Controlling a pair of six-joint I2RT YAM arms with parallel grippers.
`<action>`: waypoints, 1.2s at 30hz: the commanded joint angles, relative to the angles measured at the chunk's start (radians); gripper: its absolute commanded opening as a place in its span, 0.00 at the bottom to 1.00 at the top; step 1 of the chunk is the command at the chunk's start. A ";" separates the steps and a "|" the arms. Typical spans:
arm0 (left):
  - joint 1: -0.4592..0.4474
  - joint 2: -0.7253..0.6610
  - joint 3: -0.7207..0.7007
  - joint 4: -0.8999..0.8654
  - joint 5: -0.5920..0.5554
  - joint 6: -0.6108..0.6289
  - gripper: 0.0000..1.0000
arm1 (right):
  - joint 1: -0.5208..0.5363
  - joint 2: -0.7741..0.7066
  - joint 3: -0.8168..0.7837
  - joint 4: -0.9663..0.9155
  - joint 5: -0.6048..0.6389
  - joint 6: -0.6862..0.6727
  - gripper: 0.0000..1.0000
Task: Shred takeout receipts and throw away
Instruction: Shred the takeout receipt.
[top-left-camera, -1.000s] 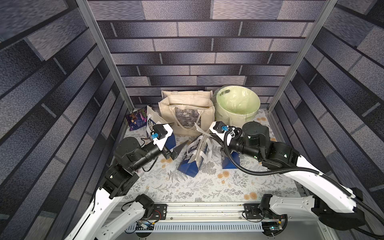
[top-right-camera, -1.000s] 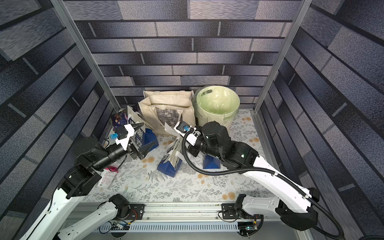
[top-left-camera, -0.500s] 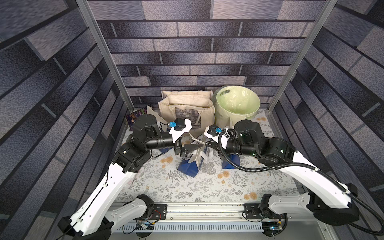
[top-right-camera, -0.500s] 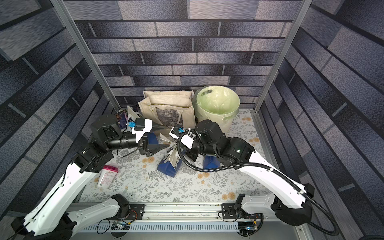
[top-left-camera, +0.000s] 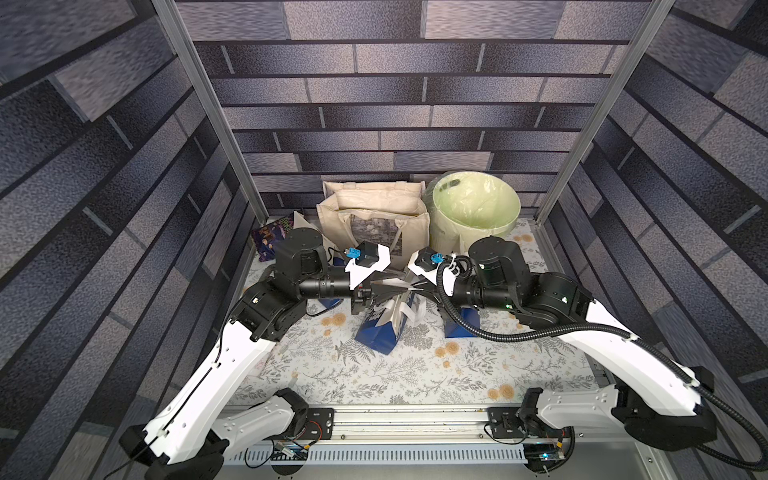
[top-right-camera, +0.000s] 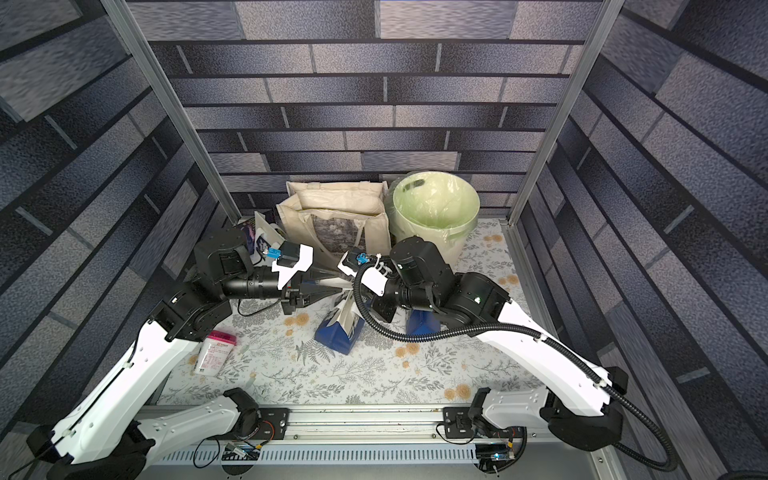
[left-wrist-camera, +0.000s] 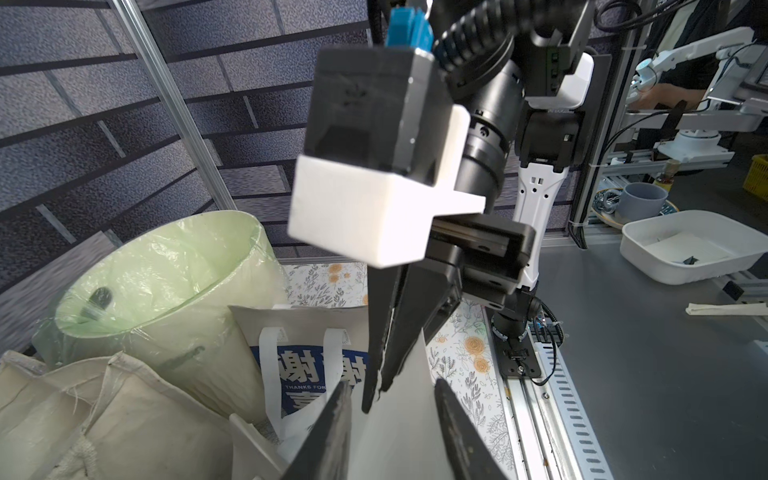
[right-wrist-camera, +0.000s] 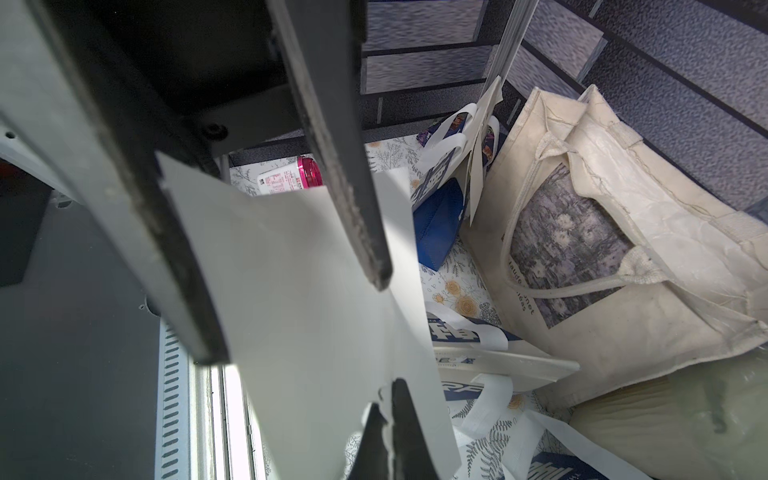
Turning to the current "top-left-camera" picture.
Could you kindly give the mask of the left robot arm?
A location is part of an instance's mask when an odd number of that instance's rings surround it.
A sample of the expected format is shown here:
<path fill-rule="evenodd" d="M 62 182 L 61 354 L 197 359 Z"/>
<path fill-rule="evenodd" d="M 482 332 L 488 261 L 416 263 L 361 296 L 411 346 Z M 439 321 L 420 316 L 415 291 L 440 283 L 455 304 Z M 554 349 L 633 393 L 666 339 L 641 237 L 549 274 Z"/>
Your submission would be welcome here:
<path fill-rule="evenodd" d="M 146 425 L 129 427 L 120 445 L 146 466 L 147 479 L 213 479 L 226 456 L 258 441 L 293 440 L 309 406 L 289 388 L 238 414 L 223 408 L 248 373 L 307 314 L 314 299 L 350 299 L 358 313 L 376 301 L 377 280 L 392 278 L 390 250 L 368 241 L 344 265 L 328 257 L 321 233 L 295 228 L 274 249 L 275 262 L 227 314 L 217 341 L 177 396 Z"/>

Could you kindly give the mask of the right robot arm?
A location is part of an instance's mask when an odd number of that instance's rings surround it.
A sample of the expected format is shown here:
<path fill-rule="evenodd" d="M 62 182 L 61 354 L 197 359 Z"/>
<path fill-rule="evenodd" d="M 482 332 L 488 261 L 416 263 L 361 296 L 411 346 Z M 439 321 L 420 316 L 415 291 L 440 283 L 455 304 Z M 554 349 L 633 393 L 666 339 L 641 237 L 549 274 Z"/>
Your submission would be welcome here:
<path fill-rule="evenodd" d="M 716 418 L 696 391 L 697 371 L 650 351 L 594 296 L 569 277 L 534 274 L 520 246 L 489 236 L 465 255 L 426 247 L 409 270 L 428 282 L 441 313 L 471 334 L 498 343 L 559 338 L 618 381 L 581 391 L 530 388 L 517 411 L 535 434 L 545 428 L 623 429 L 653 448 L 678 451 L 717 437 Z"/>

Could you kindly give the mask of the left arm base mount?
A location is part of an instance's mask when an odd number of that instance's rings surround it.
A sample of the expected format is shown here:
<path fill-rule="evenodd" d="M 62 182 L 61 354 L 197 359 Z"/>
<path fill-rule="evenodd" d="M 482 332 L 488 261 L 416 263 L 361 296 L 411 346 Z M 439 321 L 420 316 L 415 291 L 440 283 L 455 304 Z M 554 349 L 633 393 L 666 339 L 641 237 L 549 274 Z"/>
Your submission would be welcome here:
<path fill-rule="evenodd" d="M 266 437 L 266 440 L 301 440 L 317 442 L 331 440 L 333 437 L 336 410 L 333 408 L 310 407 L 306 413 L 299 414 L 287 430 Z"/>

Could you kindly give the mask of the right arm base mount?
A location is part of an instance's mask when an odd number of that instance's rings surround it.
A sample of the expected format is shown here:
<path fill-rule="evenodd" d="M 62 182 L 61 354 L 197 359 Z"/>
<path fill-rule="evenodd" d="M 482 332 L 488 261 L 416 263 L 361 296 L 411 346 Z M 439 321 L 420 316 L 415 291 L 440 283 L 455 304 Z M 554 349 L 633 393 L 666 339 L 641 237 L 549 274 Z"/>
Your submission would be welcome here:
<path fill-rule="evenodd" d="M 486 410 L 490 435 L 499 440 L 570 439 L 570 428 L 555 429 L 533 414 L 518 414 L 518 407 L 490 407 Z"/>

